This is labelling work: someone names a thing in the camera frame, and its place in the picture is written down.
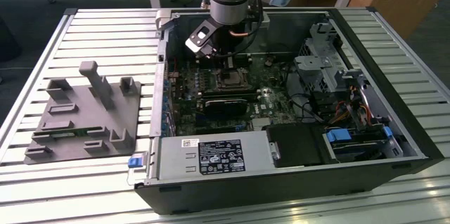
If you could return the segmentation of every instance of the metal bracket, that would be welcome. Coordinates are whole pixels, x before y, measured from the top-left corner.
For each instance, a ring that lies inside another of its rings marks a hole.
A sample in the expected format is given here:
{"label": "metal bracket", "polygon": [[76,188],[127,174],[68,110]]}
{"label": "metal bracket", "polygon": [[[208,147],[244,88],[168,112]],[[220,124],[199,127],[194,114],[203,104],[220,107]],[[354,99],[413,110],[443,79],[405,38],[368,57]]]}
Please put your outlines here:
{"label": "metal bracket", "polygon": [[156,29],[161,31],[170,28],[172,25],[170,21],[171,21],[171,9],[160,9],[156,12],[155,17]]}
{"label": "metal bracket", "polygon": [[327,57],[318,57],[312,55],[295,57],[295,62],[300,70],[320,70],[326,67],[332,67]]}

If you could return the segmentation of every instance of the white label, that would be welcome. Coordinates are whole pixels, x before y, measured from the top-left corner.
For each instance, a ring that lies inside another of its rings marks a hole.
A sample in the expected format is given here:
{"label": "white label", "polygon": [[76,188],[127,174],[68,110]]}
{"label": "white label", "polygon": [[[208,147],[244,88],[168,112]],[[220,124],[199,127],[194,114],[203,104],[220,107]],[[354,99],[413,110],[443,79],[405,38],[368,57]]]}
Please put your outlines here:
{"label": "white label", "polygon": [[236,162],[235,164],[232,164],[234,167],[242,167],[244,165],[243,162]]}
{"label": "white label", "polygon": [[182,147],[198,147],[198,139],[184,139],[182,140]]}

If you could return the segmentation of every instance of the warning label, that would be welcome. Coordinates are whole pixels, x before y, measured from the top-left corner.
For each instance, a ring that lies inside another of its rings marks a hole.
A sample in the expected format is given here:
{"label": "warning label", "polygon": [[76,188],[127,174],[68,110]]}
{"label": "warning label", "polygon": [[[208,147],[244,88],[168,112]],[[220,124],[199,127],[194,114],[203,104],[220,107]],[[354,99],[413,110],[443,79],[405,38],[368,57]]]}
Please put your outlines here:
{"label": "warning label", "polygon": [[240,140],[198,143],[202,175],[246,171]]}

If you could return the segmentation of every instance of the gray plastic holder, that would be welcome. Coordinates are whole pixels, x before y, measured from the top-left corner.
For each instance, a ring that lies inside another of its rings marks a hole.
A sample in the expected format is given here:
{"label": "gray plastic holder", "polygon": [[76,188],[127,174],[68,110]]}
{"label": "gray plastic holder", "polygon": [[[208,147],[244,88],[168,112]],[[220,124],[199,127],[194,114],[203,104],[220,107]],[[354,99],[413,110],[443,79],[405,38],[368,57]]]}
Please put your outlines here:
{"label": "gray plastic holder", "polygon": [[71,86],[65,79],[48,83],[49,100],[25,164],[131,155],[136,147],[140,83],[123,77],[109,84],[95,61],[80,73],[91,85]]}

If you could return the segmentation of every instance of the motherboard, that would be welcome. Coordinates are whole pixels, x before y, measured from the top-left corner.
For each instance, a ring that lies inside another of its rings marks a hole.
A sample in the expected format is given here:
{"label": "motherboard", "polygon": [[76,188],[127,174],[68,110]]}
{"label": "motherboard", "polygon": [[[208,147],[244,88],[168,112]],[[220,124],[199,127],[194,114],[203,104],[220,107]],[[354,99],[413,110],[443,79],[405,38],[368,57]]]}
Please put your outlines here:
{"label": "motherboard", "polygon": [[176,135],[259,131],[296,121],[283,85],[286,63],[275,63],[270,55],[244,56],[234,63],[230,70],[199,61],[174,65]]}

